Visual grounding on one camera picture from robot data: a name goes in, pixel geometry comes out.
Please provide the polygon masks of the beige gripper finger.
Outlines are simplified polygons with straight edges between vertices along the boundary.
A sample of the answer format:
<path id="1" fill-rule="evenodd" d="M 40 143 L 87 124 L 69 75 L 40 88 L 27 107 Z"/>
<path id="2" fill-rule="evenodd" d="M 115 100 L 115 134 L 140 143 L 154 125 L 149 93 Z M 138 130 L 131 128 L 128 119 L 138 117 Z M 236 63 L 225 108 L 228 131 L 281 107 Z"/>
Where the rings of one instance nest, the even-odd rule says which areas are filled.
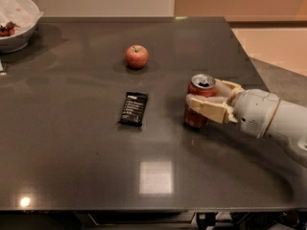
<path id="1" fill-rule="evenodd" d="M 215 79 L 215 82 L 215 104 L 232 104 L 237 95 L 244 91 L 240 84 L 232 81 Z"/>
<path id="2" fill-rule="evenodd" d="M 210 121 L 219 124 L 238 123 L 234 108 L 227 103 L 214 103 L 214 97 L 206 98 L 200 95 L 187 94 L 185 100 L 189 108 Z"/>

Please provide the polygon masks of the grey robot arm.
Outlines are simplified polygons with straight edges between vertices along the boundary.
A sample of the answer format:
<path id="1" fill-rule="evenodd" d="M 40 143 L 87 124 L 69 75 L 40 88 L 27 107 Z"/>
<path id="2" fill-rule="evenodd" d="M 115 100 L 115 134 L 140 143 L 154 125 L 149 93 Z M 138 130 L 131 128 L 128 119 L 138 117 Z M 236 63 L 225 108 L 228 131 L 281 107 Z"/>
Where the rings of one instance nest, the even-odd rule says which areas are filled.
<path id="1" fill-rule="evenodd" d="M 307 107 L 205 74 L 190 80 L 185 100 L 188 125 L 233 123 L 250 136 L 275 141 L 291 159 L 307 167 Z"/>

